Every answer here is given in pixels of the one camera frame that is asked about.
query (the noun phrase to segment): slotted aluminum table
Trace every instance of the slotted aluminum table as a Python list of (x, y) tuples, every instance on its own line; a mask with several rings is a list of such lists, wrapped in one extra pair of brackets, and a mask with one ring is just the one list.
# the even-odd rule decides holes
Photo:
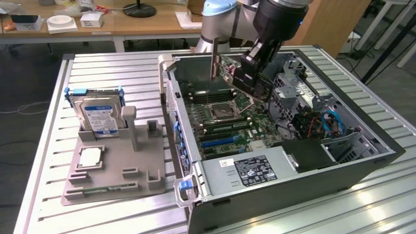
[[(407, 153), (375, 171), (349, 190), (301, 203), (215, 230), (215, 233), (381, 233), (416, 230), (416, 128), (361, 86), (359, 80), (319, 48), (300, 49), (317, 67), (387, 130)], [(157, 89), (155, 51), (85, 54), (64, 57), (41, 134), (15, 233), (185, 233), (185, 213), (176, 206), (173, 163), (165, 138), (167, 193), (73, 206), (60, 205), (64, 181), (77, 140), (79, 120), (63, 97), (63, 88), (125, 90), (128, 105), (137, 107), (136, 124), (157, 119), (164, 124)], [(317, 78), (308, 81), (328, 92)]]

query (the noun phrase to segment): metal rod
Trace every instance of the metal rod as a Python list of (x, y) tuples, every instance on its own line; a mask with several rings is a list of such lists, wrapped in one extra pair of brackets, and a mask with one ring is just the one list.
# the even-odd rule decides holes
[(212, 42), (212, 57), (211, 57), (211, 72), (209, 72), (211, 80), (215, 80), (217, 76), (217, 49), (219, 49), (219, 38), (215, 38)]
[(375, 62), (375, 64), (372, 65), (371, 69), (368, 70), (368, 72), (365, 73), (361, 82), (363, 84), (365, 84), (365, 82), (368, 81), (368, 79), (371, 78), (372, 74), (376, 72), (377, 68), (380, 67), (380, 65), (383, 64), (384, 60), (387, 59), (387, 57), (391, 55), (393, 49), (396, 48), (396, 46), (399, 45), (399, 43), (401, 42), (401, 40), (404, 39), (404, 37), (407, 36), (408, 32), (411, 31), (411, 29), (415, 27), (416, 25), (416, 13), (413, 14), (409, 22), (407, 23), (407, 25), (404, 26), (401, 32), (399, 33), (399, 35), (396, 36), (395, 40), (392, 41), (392, 43), (389, 44), (388, 48), (385, 49), (384, 53), (381, 54), (381, 56), (379, 57), (377, 61)]

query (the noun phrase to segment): red cable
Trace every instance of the red cable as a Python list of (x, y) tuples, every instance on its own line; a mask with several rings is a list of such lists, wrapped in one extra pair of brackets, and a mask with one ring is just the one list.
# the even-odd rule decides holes
[(311, 130), (312, 130), (312, 124), (313, 121), (316, 120), (317, 117), (313, 117), (312, 121), (311, 121), (311, 125), (309, 125), (309, 131), (308, 131), (308, 138), (311, 137)]

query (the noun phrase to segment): hard drive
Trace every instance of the hard drive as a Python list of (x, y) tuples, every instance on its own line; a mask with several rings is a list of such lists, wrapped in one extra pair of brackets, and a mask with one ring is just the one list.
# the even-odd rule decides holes
[(121, 119), (124, 91), (121, 87), (112, 90), (75, 89), (65, 98), (73, 108), (84, 131), (93, 131), (96, 138), (117, 137), (119, 129), (125, 128)]

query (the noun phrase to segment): blue cable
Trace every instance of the blue cable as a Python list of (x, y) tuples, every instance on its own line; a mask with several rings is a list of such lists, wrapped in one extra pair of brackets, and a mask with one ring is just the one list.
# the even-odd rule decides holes
[(340, 134), (344, 135), (343, 121), (340, 120), (340, 117), (339, 117), (337, 113), (335, 111), (332, 111), (332, 110), (327, 110), (324, 112), (324, 114), (323, 114), (323, 120), (321, 121), (323, 121), (324, 129), (327, 130), (328, 133), (331, 132), (331, 129), (329, 129), (328, 125), (327, 125), (325, 114), (332, 114), (336, 117), (337, 123), (340, 125)]

